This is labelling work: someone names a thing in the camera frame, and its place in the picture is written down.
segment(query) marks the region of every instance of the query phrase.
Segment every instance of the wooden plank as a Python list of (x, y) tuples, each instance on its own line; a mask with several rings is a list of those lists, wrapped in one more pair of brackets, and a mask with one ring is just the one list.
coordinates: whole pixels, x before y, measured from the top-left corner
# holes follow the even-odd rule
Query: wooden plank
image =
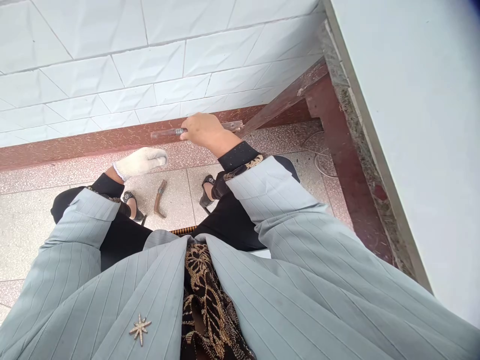
[(244, 137), (245, 135), (250, 134), (252, 131), (260, 128), (262, 125), (268, 123), (270, 120), (298, 103), (305, 97), (305, 92), (328, 73), (329, 70), (325, 63), (325, 58), (322, 57), (261, 111), (252, 117), (237, 135), (239, 137)]

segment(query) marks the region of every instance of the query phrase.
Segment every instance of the hand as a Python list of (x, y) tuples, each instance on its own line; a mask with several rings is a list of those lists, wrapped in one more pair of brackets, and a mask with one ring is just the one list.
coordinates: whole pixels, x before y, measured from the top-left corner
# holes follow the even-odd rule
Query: hand
[(212, 114), (197, 112), (188, 117), (181, 127), (188, 131), (180, 135), (180, 140), (190, 140), (194, 144), (207, 148), (217, 158), (242, 142), (242, 139), (234, 133), (225, 130), (219, 119)]
[(168, 163), (168, 155), (165, 150), (152, 147), (142, 147), (134, 153), (113, 163), (113, 168), (121, 179), (128, 179), (138, 175), (144, 175), (151, 170)]

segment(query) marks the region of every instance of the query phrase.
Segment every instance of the black sandal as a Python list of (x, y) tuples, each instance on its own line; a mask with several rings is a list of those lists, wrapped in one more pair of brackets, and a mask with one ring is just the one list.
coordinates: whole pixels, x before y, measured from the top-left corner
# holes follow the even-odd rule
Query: black sandal
[(201, 183), (201, 189), (203, 190), (203, 194), (200, 198), (200, 206), (205, 210), (205, 212), (210, 215), (211, 212), (210, 210), (207, 209), (210, 205), (212, 205), (214, 202), (210, 200), (209, 196), (205, 192), (204, 184), (205, 183), (210, 183), (210, 184), (215, 184), (215, 179), (213, 178), (212, 175), (207, 175), (204, 179), (203, 182)]
[(136, 215), (133, 220), (136, 221), (137, 223), (141, 223), (142, 220), (145, 218), (145, 215), (139, 210), (139, 202), (137, 201), (137, 198), (130, 191), (125, 191), (125, 193), (123, 194), (122, 200), (126, 204), (129, 199), (134, 199), (136, 204)]

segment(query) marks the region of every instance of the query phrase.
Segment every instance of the granite floor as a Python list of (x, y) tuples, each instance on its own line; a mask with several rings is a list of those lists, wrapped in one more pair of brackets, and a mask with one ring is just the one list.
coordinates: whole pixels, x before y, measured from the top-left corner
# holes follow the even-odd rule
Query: granite floor
[[(320, 174), (314, 165), (315, 154), (302, 148), (303, 140), (315, 132), (314, 126), (279, 126), (258, 130), (248, 141), (258, 149), (268, 148), (270, 154), (284, 154), (294, 164), (303, 186), (320, 202), (329, 204), (333, 215), (352, 227), (339, 181)], [(314, 148), (317, 152), (323, 151), (321, 134), (318, 136)], [(150, 229), (174, 230), (198, 225), (207, 216), (199, 205), (202, 180), (208, 174), (215, 177), (221, 167), (215, 158), (188, 142), (162, 147), (170, 154), (168, 168), (132, 178), (125, 189), (135, 194), (140, 210), (147, 215), (145, 226)], [(3, 214), (0, 218), (0, 324), (18, 298), (39, 246), (55, 225), (50, 214), (55, 196), (68, 188), (91, 184), (112, 160), (125, 154), (105, 154), (0, 172), (0, 211)], [(181, 162), (177, 156), (189, 159)], [(160, 203), (165, 219), (153, 213), (162, 180), (167, 181)]]

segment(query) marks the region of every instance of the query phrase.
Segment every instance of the black pants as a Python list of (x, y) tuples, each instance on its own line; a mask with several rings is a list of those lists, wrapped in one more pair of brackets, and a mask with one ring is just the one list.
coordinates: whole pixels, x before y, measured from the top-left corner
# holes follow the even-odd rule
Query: black pants
[[(281, 156), (275, 156), (275, 159), (300, 182), (290, 160)], [(218, 200), (216, 208), (191, 235), (195, 237), (197, 234), (211, 234), (242, 251), (266, 249), (259, 241), (254, 223), (225, 183), (224, 173), (222, 171), (217, 175), (212, 189), (213, 198)], [(84, 186), (71, 188), (57, 195), (50, 210), (55, 224), (83, 188)], [(130, 208), (122, 202), (100, 246), (101, 270), (104, 271), (120, 260), (142, 251), (151, 233), (152, 230), (130, 219)]]

